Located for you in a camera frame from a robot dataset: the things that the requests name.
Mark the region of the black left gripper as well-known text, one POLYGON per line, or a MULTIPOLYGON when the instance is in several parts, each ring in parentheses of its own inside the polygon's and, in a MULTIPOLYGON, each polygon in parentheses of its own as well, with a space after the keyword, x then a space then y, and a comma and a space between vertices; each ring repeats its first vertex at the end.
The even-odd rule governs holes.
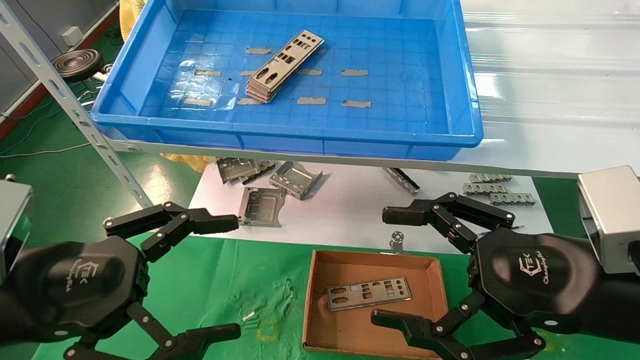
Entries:
POLYGON ((237 323, 171 335, 141 302, 150 281, 146 262, 157 262, 191 234, 235 231, 235 214, 212 215, 174 202, 143 208, 103 223, 107 239, 23 250, 14 265, 14 341, 53 343, 81 337, 65 360, 123 360, 96 350, 131 320, 157 344, 149 360, 201 360, 209 346, 236 340, 237 323), (140 251, 126 239, 155 230, 140 251))

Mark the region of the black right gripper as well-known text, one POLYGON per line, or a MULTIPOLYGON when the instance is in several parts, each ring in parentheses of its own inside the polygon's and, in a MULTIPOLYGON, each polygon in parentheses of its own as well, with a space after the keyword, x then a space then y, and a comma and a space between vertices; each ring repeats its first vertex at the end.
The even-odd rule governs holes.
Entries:
POLYGON ((407 207, 387 206, 382 221, 430 225, 461 253, 474 251, 474 287, 481 292, 471 292, 438 321, 382 309, 371 312, 373 325, 399 330, 408 346, 432 351, 442 360, 526 360, 546 348, 546 340, 530 326, 560 334, 583 330, 585 305, 601 279, 601 265, 587 240, 514 232, 514 214, 457 193, 415 199, 407 207), (461 220, 493 232, 478 239, 461 220), (487 307, 515 337, 473 346, 459 342, 454 333, 487 307))

